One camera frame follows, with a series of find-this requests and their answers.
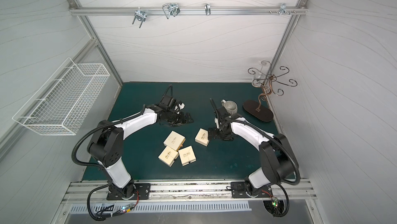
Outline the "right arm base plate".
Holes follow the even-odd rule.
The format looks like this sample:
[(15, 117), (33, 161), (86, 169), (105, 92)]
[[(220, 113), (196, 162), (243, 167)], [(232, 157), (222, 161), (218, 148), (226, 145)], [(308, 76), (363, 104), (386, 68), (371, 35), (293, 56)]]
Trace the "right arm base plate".
[(243, 199), (243, 198), (268, 198), (273, 197), (273, 193), (270, 187), (262, 186), (261, 188), (254, 188), (249, 182), (235, 181), (231, 182), (229, 186), (226, 187), (228, 191), (231, 192), (233, 199)]

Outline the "cream drawer jewelry box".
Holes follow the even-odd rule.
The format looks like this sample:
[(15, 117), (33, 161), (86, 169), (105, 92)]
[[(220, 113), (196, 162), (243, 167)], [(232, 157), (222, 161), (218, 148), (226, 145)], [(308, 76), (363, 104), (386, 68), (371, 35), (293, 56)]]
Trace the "cream drawer jewelry box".
[(202, 128), (199, 129), (197, 135), (195, 136), (195, 142), (203, 146), (208, 146), (209, 144), (208, 131)]

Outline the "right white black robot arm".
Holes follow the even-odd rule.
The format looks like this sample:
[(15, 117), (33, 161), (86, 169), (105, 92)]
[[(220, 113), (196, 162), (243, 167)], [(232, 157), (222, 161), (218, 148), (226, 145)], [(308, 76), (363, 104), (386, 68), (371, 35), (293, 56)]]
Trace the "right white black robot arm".
[(241, 137), (259, 152), (260, 168), (244, 181), (244, 191), (248, 196), (257, 196), (264, 186), (300, 183), (299, 164), (283, 134), (267, 133), (242, 115), (228, 113), (224, 107), (214, 106), (214, 114), (216, 126), (208, 130), (210, 140), (233, 141)]

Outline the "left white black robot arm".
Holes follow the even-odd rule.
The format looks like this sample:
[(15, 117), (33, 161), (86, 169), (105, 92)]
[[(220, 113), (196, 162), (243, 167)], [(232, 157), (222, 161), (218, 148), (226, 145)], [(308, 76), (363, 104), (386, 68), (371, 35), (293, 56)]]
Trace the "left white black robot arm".
[(144, 105), (143, 109), (118, 121), (101, 121), (87, 146), (88, 153), (97, 161), (110, 181), (109, 191), (123, 200), (131, 199), (137, 189), (127, 171), (122, 155), (124, 140), (133, 133), (164, 121), (171, 127), (193, 123), (190, 113), (182, 110), (184, 103), (172, 96), (163, 96), (157, 104)]

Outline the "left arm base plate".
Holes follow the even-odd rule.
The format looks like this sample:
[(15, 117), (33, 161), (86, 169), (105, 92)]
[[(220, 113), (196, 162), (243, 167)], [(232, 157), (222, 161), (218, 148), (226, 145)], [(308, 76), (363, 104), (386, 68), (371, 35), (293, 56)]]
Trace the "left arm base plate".
[(150, 183), (134, 183), (128, 184), (124, 188), (118, 188), (115, 185), (109, 186), (106, 199), (108, 201), (117, 200), (148, 200), (151, 190)]

